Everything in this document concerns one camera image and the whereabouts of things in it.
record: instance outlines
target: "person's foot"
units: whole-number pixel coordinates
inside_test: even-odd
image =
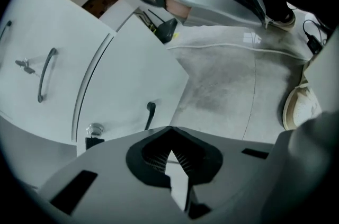
[[[269,18],[269,25],[278,27],[285,31],[290,31],[294,27],[295,23],[296,16],[293,11],[291,11],[283,21],[275,21]]]
[[[304,71],[309,63],[310,61],[304,65],[299,86],[293,89],[286,100],[282,113],[282,122],[286,130],[294,130],[322,112],[318,100],[304,76]]]

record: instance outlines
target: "charger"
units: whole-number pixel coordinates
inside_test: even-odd
[[[308,38],[308,42],[307,42],[307,46],[308,48],[311,50],[311,52],[313,53],[313,55],[318,54],[323,46],[321,45],[320,41],[318,41],[318,39],[313,36],[310,35],[309,33],[305,32],[307,38]]]

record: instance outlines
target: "white sneaker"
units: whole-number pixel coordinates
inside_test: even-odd
[[[316,95],[304,76],[304,70],[299,86],[293,89],[284,106],[282,122],[286,130],[294,130],[322,112]]]

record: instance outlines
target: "electrical cord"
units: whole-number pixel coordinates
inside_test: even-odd
[[[139,16],[139,18],[140,18],[141,21],[144,23],[144,25],[148,27],[147,23],[141,18],[141,16]]]
[[[146,24],[146,26],[150,25],[150,22],[146,20],[146,17],[143,14],[138,13],[138,12],[134,12],[134,14],[139,15],[140,19],[143,21],[144,24],[148,23],[148,24]]]
[[[161,20],[163,23],[165,22],[163,19],[161,19],[157,14],[155,14],[152,10],[148,10],[150,11],[154,16],[156,16],[159,20]]]
[[[321,42],[321,44],[323,44],[322,33],[321,33],[321,31],[320,31],[320,28],[319,28],[318,24],[317,24],[315,21],[313,21],[313,20],[305,20],[305,21],[303,22],[303,24],[302,24],[302,29],[303,29],[304,33],[306,34],[306,36],[307,36],[308,38],[309,38],[309,36],[310,36],[310,34],[307,33],[307,32],[305,31],[305,23],[306,23],[306,22],[313,22],[313,24],[316,26],[316,28],[317,28],[318,31],[319,31],[320,42]]]
[[[236,48],[242,48],[242,49],[247,49],[250,51],[255,51],[255,52],[269,52],[269,53],[278,53],[280,55],[285,55],[294,59],[302,60],[302,61],[308,61],[308,59],[301,58],[295,55],[292,55],[287,52],[283,51],[277,51],[277,50],[270,50],[270,49],[257,49],[257,48],[252,48],[252,47],[247,47],[247,46],[242,46],[242,45],[237,45],[237,44],[232,44],[232,43],[219,43],[219,44],[210,44],[210,45],[202,45],[202,46],[172,46],[168,47],[167,50],[172,50],[172,49],[177,49],[177,48],[193,48],[193,49],[202,49],[202,48],[210,48],[210,47],[222,47],[222,46],[230,46],[230,47],[236,47]]]

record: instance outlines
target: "cabinet door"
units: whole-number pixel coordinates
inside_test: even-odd
[[[105,141],[145,129],[149,102],[156,104],[150,129],[168,126],[188,74],[142,22],[132,16],[101,57],[83,100],[77,153],[85,152],[86,128],[99,123]]]
[[[12,25],[0,43],[0,115],[17,127],[72,144],[75,105],[88,66],[113,34],[70,0],[12,0],[0,29]],[[56,49],[42,82],[47,56]],[[33,73],[18,65],[28,61]]]

